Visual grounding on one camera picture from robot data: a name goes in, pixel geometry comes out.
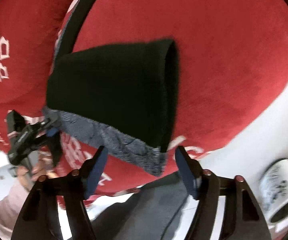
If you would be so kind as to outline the pink sleeved left forearm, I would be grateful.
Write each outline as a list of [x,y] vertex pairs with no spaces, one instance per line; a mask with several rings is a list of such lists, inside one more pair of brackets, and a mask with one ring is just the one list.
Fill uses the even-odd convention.
[[19,180],[11,187],[9,194],[0,200],[0,238],[11,239],[18,215],[28,196],[27,189]]

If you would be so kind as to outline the operator left hand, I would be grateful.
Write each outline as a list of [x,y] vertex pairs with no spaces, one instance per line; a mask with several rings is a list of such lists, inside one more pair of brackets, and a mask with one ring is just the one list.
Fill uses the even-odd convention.
[[24,166],[19,166],[16,169],[17,179],[21,186],[26,191],[30,191],[33,187],[34,182],[42,175],[50,176],[53,172],[53,159],[50,152],[39,152],[38,162],[33,166],[31,175],[29,170]]

